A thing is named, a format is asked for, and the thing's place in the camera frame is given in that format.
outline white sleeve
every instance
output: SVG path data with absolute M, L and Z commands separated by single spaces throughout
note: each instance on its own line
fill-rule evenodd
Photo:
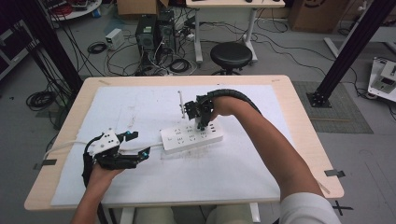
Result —
M 314 193 L 294 193 L 280 204 L 281 224 L 341 223 L 332 205 Z

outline metal pole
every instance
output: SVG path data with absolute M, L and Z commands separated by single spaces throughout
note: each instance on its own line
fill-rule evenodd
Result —
M 58 36 L 50 27 L 50 23 L 44 15 L 43 8 L 37 0 L 15 0 L 14 2 L 21 12 L 22 19 L 30 32 L 40 41 L 63 76 L 64 81 L 72 91 L 71 97 L 73 99 L 76 98 L 82 86 L 82 79 L 64 51 L 64 47 L 59 41 Z
M 395 0 L 375 0 L 371 4 L 319 87 L 307 94 L 313 107 L 323 107 L 329 103 L 337 84 L 395 6 Z

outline white paper sheet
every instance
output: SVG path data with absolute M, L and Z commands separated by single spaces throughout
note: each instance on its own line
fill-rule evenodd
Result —
M 193 120 L 182 119 L 177 91 L 184 103 L 217 89 L 241 91 L 292 143 L 289 129 L 271 86 L 103 87 L 78 132 L 88 142 L 108 128 L 116 133 L 138 131 L 121 148 L 161 142 L 160 129 Z M 219 117 L 223 141 L 165 155 L 153 147 L 148 160 L 125 170 L 112 182 L 104 204 L 247 202 L 278 200 L 279 188 L 247 134 L 234 117 Z M 62 171 L 51 205 L 77 205 L 85 190 L 81 173 L 84 145 L 75 144 Z

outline white power strip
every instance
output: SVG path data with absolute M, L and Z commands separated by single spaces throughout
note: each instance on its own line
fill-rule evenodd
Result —
M 219 142 L 222 140 L 222 136 L 223 131 L 216 120 L 210 122 L 204 131 L 198 130 L 194 125 L 161 130 L 165 154 Z

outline black stool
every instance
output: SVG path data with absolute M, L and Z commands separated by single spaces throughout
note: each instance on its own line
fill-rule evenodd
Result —
M 218 44 L 210 50 L 210 58 L 222 69 L 213 73 L 212 76 L 218 73 L 221 75 L 241 75 L 235 72 L 234 69 L 242 70 L 242 67 L 251 62 L 252 57 L 251 50 L 245 45 L 234 42 Z

